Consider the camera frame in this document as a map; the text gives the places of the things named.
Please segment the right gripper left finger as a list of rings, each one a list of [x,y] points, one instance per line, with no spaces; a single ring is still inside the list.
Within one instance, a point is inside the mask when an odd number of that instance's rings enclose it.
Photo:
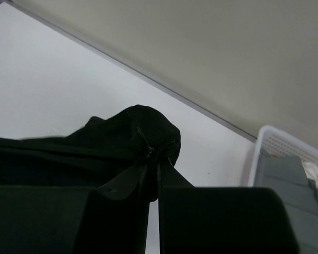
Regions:
[[[98,188],[0,186],[0,253],[144,253],[146,171]]]

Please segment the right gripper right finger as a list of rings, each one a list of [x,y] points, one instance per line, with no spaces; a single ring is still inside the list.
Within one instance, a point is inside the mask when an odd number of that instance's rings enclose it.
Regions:
[[[281,198],[262,187],[194,187],[158,166],[161,253],[299,253]]]

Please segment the black pleated skirt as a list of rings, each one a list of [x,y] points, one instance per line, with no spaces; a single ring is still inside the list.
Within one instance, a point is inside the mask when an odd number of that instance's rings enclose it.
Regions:
[[[62,137],[0,138],[0,185],[100,187],[132,166],[146,165],[146,195],[157,199],[157,166],[178,159],[180,130],[142,105],[93,116]]]

